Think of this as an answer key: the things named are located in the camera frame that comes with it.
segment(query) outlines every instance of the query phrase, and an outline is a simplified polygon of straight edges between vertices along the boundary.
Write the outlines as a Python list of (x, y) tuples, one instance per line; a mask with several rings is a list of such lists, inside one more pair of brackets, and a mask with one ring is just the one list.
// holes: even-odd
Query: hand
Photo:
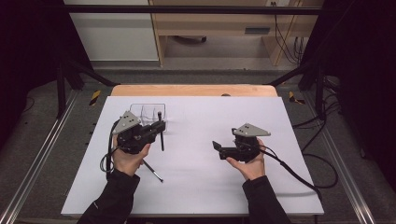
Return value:
[[(261, 139), (257, 138), (259, 141), (260, 146), (264, 146), (264, 143)], [(228, 157), (226, 160), (228, 163), (231, 164), (232, 167), (236, 168), (241, 172), (242, 176), (246, 180), (254, 180), (258, 177), (265, 175), (265, 168), (264, 168), (264, 154), (260, 152), (260, 154), (254, 158), (253, 160), (249, 161), (248, 163), (240, 163), (235, 159)]]
[[(117, 146), (117, 136), (113, 137), (113, 146)], [(125, 153), (122, 150), (115, 150), (113, 153), (114, 168), (133, 176), (136, 170), (143, 164), (143, 158), (149, 154), (151, 144), (146, 144), (138, 154)]]

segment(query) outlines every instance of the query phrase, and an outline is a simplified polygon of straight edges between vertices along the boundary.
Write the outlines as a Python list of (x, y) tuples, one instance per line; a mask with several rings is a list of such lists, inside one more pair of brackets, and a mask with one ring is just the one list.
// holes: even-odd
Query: wooden cabinet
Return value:
[[(283, 7), (320, 7), (323, 0), (276, 0)], [(236, 6), (265, 7), (267, 0), (150, 0), (154, 6)], [(283, 41), (276, 34), (276, 24), (284, 38), (309, 37), (317, 16), (293, 15), (236, 15), (236, 14), (152, 14), (160, 63), (166, 50), (169, 35), (261, 35), (273, 65), (282, 56)]]

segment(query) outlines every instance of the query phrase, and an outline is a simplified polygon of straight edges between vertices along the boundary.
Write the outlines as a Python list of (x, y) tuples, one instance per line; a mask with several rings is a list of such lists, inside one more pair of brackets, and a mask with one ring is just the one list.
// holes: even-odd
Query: person's left hand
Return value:
[[(116, 135), (113, 137), (113, 146), (117, 146)], [(143, 158), (149, 154), (150, 146), (151, 144), (146, 144), (138, 154), (129, 154), (117, 149), (113, 153), (114, 168), (129, 176), (133, 176), (140, 165), (143, 164)]]

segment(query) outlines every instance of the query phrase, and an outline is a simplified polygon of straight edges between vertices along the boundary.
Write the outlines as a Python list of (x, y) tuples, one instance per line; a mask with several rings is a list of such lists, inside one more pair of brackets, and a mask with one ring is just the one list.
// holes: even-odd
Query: forearm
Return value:
[(247, 196), (250, 224), (290, 223), (288, 216), (276, 198), (267, 176), (247, 180), (243, 189)]
[(139, 180), (137, 175), (128, 176), (114, 170), (102, 194), (88, 207), (78, 224), (123, 223), (131, 214)]

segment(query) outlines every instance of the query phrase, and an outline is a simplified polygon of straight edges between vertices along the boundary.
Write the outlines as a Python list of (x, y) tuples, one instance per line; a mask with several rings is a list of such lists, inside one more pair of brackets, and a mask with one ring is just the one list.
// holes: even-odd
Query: horizontal black bar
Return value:
[(65, 5), (42, 6), (44, 9), (70, 13), (187, 13), (187, 14), (262, 14), (262, 15), (323, 15), (339, 12), (321, 7), (223, 7), (223, 6), (114, 6)]

